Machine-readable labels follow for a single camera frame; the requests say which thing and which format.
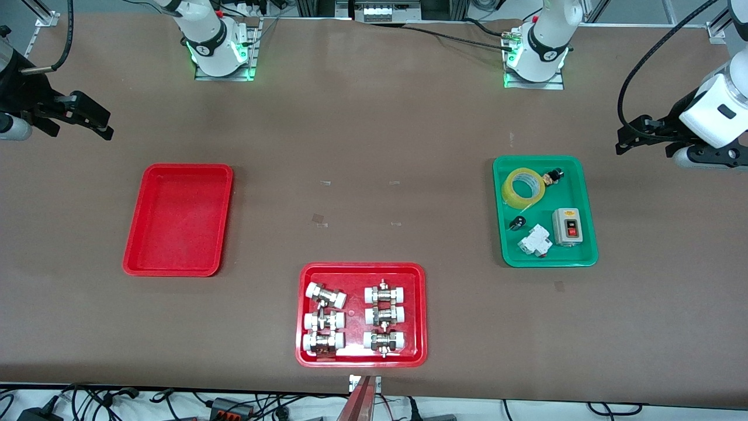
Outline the yellow tape roll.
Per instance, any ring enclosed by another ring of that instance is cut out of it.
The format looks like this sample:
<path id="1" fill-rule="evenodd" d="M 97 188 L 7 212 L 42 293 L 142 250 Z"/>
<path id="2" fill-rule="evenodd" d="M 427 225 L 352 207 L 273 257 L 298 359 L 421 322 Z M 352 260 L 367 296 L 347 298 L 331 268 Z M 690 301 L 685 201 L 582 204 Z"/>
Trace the yellow tape roll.
<path id="1" fill-rule="evenodd" d="M 537 171 L 521 167 L 508 174 L 500 192 L 506 205 L 524 210 L 542 200 L 546 192 L 546 183 Z"/>

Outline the green plastic tray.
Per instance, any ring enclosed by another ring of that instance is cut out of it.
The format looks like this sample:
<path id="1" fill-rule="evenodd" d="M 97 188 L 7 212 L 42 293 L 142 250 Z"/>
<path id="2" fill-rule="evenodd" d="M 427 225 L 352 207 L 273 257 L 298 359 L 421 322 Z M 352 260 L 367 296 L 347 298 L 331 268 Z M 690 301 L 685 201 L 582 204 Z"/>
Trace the green plastic tray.
<path id="1" fill-rule="evenodd" d="M 546 187 L 542 200 L 534 206 L 518 210 L 503 202 L 501 186 L 508 174 L 517 168 L 529 168 L 540 176 L 554 168 L 561 168 L 565 176 L 556 185 Z M 564 155 L 516 155 L 501 156 L 494 160 L 493 179 L 495 186 L 497 223 L 500 233 L 501 255 L 510 267 L 591 267 L 598 262 L 598 245 L 595 226 L 591 218 L 590 198 L 583 166 L 576 157 Z M 583 242 L 576 246 L 558 246 L 554 243 L 552 213 L 558 208 L 578 208 L 581 218 Z M 518 231 L 510 231 L 508 224 L 516 216 L 526 218 L 527 223 Z M 553 246 L 545 258 L 527 255 L 517 243 L 535 225 L 540 224 L 549 231 Z"/>

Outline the empty red plastic tray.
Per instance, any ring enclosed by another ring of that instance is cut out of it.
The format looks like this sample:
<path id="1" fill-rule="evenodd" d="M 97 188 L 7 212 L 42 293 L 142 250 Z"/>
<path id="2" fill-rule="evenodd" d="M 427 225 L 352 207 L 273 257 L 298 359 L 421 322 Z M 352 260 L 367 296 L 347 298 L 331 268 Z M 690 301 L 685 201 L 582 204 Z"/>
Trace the empty red plastic tray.
<path id="1" fill-rule="evenodd" d="M 123 256 L 134 277 L 211 277 L 221 266 L 234 172 L 155 163 L 143 173 Z"/>

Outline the red tray with fittings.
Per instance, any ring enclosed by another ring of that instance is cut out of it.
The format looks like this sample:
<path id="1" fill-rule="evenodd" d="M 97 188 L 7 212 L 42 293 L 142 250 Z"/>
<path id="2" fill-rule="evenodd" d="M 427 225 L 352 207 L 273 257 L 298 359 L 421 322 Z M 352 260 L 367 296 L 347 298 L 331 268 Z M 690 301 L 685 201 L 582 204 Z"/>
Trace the red tray with fittings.
<path id="1" fill-rule="evenodd" d="M 364 289 L 377 286 L 381 280 L 390 287 L 403 287 L 404 302 L 393 305 L 381 302 L 377 305 L 364 301 Z M 296 359 L 307 368 L 414 368 L 427 359 L 427 289 L 425 271 L 412 262 L 313 262 L 301 271 L 300 296 L 297 303 Z M 342 309 L 321 307 L 305 296 L 305 289 L 311 282 L 325 285 L 330 290 L 338 289 L 347 294 Z M 380 309 L 390 306 L 404 307 L 404 323 L 394 323 L 382 329 L 365 323 L 364 309 L 377 306 Z M 336 331 L 318 331 L 323 334 L 343 332 L 345 347 L 336 354 L 308 354 L 302 349 L 302 336 L 315 332 L 303 328 L 305 313 L 335 310 L 345 314 L 345 327 Z M 363 333 L 390 331 L 404 333 L 403 351 L 387 357 L 363 346 Z"/>

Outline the silver aluminium profile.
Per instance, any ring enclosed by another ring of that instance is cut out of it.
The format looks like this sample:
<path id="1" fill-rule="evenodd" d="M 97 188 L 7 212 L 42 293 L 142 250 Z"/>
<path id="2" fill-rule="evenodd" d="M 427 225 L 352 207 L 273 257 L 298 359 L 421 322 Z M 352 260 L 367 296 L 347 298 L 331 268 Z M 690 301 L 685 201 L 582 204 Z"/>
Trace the silver aluminium profile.
<path id="1" fill-rule="evenodd" d="M 54 27 L 60 14 L 49 8 L 42 0 L 21 0 L 36 17 L 35 27 Z"/>
<path id="2" fill-rule="evenodd" d="M 707 22 L 710 43 L 725 44 L 725 32 L 729 26 L 733 26 L 739 37 L 748 42 L 748 0 L 728 0 L 724 10 Z"/>

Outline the white circuit breaker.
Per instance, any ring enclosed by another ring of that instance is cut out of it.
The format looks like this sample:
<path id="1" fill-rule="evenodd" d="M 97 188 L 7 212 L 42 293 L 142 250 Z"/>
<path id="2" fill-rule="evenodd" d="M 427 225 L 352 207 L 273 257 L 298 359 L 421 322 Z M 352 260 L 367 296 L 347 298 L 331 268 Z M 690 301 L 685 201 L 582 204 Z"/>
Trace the white circuit breaker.
<path id="1" fill-rule="evenodd" d="M 517 246 L 527 255 L 545 258 L 553 246 L 553 242 L 549 237 L 549 231 L 540 224 L 537 224 L 529 230 L 527 236 L 523 237 L 517 243 Z"/>

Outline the grey electrical box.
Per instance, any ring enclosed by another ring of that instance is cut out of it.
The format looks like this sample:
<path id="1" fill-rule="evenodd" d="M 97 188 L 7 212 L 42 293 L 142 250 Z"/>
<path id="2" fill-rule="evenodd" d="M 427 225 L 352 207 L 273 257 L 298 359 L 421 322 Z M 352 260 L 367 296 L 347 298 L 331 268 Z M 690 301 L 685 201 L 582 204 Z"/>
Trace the grey electrical box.
<path id="1" fill-rule="evenodd" d="M 355 20 L 368 24 L 406 24 L 420 20 L 420 0 L 355 0 Z"/>

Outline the metal white pipe fitting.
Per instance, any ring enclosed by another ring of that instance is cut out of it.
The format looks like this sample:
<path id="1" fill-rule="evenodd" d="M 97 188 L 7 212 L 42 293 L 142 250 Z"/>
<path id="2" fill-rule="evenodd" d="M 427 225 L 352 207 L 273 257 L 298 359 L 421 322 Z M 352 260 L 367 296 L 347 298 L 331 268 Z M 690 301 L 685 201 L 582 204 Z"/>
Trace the metal white pipe fitting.
<path id="1" fill-rule="evenodd" d="M 388 333 L 369 331 L 364 332 L 362 337 L 363 346 L 379 353 L 382 358 L 387 357 L 389 354 L 398 354 L 406 346 L 404 333 L 399 331 L 393 330 Z"/>
<path id="2" fill-rule="evenodd" d="M 377 305 L 381 302 L 389 302 L 393 305 L 404 302 L 403 287 L 390 287 L 385 280 L 381 280 L 379 285 L 364 288 L 364 302 L 367 304 Z"/>
<path id="3" fill-rule="evenodd" d="M 335 289 L 330 290 L 323 284 L 311 282 L 305 289 L 305 296 L 318 303 L 321 307 L 331 307 L 334 309 L 342 309 L 347 301 L 347 294 Z"/>
<path id="4" fill-rule="evenodd" d="M 332 332 L 323 334 L 310 332 L 302 336 L 302 349 L 308 354 L 336 354 L 345 347 L 345 335 L 343 332 Z"/>
<path id="5" fill-rule="evenodd" d="M 364 320 L 367 325 L 374 327 L 386 327 L 394 323 L 404 323 L 404 307 L 390 306 L 380 309 L 377 306 L 364 309 Z"/>
<path id="6" fill-rule="evenodd" d="M 324 309 L 320 309 L 317 312 L 305 313 L 303 317 L 303 328 L 307 331 L 336 331 L 344 327 L 345 314 L 335 310 L 325 312 Z"/>

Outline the black orange power strip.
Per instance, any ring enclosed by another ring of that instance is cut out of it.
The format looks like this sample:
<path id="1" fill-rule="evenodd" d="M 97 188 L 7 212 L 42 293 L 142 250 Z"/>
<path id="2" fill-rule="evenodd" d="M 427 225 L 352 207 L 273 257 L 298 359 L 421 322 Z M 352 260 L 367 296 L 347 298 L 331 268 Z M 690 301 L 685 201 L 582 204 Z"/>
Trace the black orange power strip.
<path id="1" fill-rule="evenodd" d="M 216 398 L 210 402 L 209 421 L 250 421 L 254 408 L 231 399 Z"/>

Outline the red metal bar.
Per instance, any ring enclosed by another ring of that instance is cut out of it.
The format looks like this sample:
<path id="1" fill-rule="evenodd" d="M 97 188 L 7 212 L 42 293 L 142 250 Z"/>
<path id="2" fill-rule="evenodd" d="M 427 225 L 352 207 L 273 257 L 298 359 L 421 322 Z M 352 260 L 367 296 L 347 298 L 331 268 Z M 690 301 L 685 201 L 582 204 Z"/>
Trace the red metal bar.
<path id="1" fill-rule="evenodd" d="M 344 408 L 336 421 L 372 421 L 376 393 L 369 384 L 370 378 L 364 378 L 350 394 Z"/>

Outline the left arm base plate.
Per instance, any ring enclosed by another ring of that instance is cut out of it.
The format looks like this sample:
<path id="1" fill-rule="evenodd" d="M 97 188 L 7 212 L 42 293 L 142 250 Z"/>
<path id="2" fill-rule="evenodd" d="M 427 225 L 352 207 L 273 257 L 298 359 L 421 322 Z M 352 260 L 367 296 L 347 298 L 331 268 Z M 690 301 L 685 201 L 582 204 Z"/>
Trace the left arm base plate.
<path id="1" fill-rule="evenodd" d="M 569 46 L 550 49 L 531 46 L 529 23 L 514 27 L 502 35 L 503 86 L 505 88 L 563 90 L 562 68 Z"/>

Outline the grey switch box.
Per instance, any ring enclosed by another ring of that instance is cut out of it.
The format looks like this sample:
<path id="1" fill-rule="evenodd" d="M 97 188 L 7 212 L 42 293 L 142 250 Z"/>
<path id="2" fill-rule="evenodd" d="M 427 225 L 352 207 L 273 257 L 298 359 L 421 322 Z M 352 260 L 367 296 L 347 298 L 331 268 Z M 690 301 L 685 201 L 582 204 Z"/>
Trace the grey switch box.
<path id="1" fill-rule="evenodd" d="M 578 208 L 558 208 L 553 211 L 551 221 L 555 245 L 576 246 L 583 242 Z"/>

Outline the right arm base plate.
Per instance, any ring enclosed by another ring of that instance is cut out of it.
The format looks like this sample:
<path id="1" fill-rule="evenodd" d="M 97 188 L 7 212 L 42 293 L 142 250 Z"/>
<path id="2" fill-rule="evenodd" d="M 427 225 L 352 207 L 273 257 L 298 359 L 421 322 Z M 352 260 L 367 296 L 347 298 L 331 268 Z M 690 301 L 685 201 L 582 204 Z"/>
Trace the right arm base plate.
<path id="1" fill-rule="evenodd" d="M 243 44 L 248 43 L 248 45 L 238 46 L 236 51 L 238 51 L 238 55 L 244 62 L 241 63 L 232 74 L 223 75 L 222 77 L 212 77 L 201 70 L 197 66 L 195 59 L 191 57 L 195 65 L 194 80 L 251 82 L 255 79 L 260 49 L 260 37 L 264 32 L 264 18 L 260 18 L 256 26 L 247 26 L 246 23 L 241 23 L 240 27 L 244 30 L 244 34 L 240 35 L 240 39 L 243 41 Z"/>

